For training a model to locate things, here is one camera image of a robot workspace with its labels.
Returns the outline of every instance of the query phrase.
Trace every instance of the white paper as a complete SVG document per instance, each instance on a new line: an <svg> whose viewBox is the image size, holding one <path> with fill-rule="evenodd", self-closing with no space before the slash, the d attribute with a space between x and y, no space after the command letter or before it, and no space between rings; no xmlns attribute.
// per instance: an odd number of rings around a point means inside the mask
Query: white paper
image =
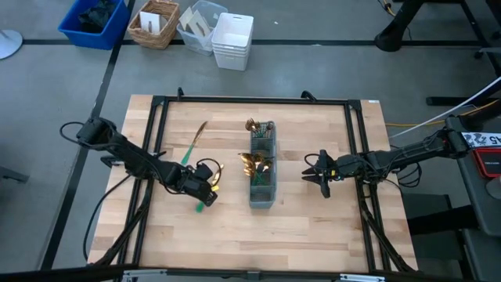
<svg viewBox="0 0 501 282"><path fill-rule="evenodd" d="M188 27L191 29L193 34L198 37L204 38L211 33L209 25L198 11L195 11L193 14L193 17L188 22Z"/></svg>
<svg viewBox="0 0 501 282"><path fill-rule="evenodd" d="M151 34L160 34L160 15L148 12L140 12L141 29Z"/></svg>
<svg viewBox="0 0 501 282"><path fill-rule="evenodd" d="M461 134L471 148L501 146L500 133L461 132Z"/></svg>
<svg viewBox="0 0 501 282"><path fill-rule="evenodd" d="M186 25L191 18L193 18L193 11L191 10L191 7L188 7L188 9L186 9L186 11L179 18L179 23L181 23L181 27L184 31L186 31Z"/></svg>

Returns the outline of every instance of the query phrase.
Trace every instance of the white storage container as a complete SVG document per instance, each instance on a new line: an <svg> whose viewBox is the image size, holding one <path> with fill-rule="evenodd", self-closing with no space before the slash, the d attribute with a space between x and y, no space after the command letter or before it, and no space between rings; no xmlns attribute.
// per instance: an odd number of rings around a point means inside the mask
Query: white storage container
<svg viewBox="0 0 501 282"><path fill-rule="evenodd" d="M226 55L219 54L214 52L214 56L216 57L216 62L218 63L218 67L235 70L235 71L245 71L247 67L247 60L249 56L234 56L234 55Z"/></svg>
<svg viewBox="0 0 501 282"><path fill-rule="evenodd" d="M196 36L192 33L184 31L180 23L178 23L176 30L181 35L182 40L185 42L185 46L188 49L204 54L205 56L210 56L212 54L211 39L214 34L214 28L218 24L221 13L227 13L228 9L221 5L204 0L200 0L195 3L191 9L193 12L197 10L200 12L200 15L205 19L209 28L212 29L212 32L206 37Z"/></svg>
<svg viewBox="0 0 501 282"><path fill-rule="evenodd" d="M245 71L251 52L252 16L221 13L212 37L218 67Z"/></svg>

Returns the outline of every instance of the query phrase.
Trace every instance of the green-handled utensil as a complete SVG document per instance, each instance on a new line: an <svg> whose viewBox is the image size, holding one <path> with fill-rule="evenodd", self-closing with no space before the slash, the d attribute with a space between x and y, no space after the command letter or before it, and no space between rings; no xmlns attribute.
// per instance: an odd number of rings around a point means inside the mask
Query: green-handled utensil
<svg viewBox="0 0 501 282"><path fill-rule="evenodd" d="M196 141L200 138L202 135L202 132L204 131L205 125L207 125L208 121L205 121L199 128L198 131L196 132L195 138L193 138L193 141L191 142L191 145L189 146L188 151L186 152L184 158L181 160L181 165L186 165L189 160L189 155L191 154L191 151L195 147Z"/></svg>

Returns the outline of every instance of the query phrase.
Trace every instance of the wicker basket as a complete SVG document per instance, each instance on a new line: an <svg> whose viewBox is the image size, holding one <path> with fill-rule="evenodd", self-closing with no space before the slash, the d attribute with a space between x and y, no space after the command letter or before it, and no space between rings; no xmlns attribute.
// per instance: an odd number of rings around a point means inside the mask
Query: wicker basket
<svg viewBox="0 0 501 282"><path fill-rule="evenodd" d="M168 20L159 35L141 29L139 12L156 13ZM179 4L168 0L149 0L128 25L127 31L135 42L152 49L166 49L175 36L175 26L179 21Z"/></svg>

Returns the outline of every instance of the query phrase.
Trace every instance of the gray plastic bin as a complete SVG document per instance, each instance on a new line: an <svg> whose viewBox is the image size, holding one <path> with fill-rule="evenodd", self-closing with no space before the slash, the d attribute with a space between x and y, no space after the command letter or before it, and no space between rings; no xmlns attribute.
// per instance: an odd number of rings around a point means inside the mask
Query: gray plastic bin
<svg viewBox="0 0 501 282"><path fill-rule="evenodd" d="M219 15L221 13L227 13L228 9L209 1L200 0L191 7L191 10L193 12L197 10L200 12L200 15L205 19L205 21L207 21L209 28L212 29L211 34L204 38L196 36L192 33L184 31L180 23L178 23L175 29L181 35L182 40L185 42L185 46L188 49L205 56L210 56L212 54L212 35L214 34L214 28L218 24Z"/></svg>
<svg viewBox="0 0 501 282"><path fill-rule="evenodd" d="M266 123L262 123L259 132L250 133L250 153L261 153L273 166L250 178L249 205L251 208L271 208L276 195L276 127L266 132Z"/></svg>

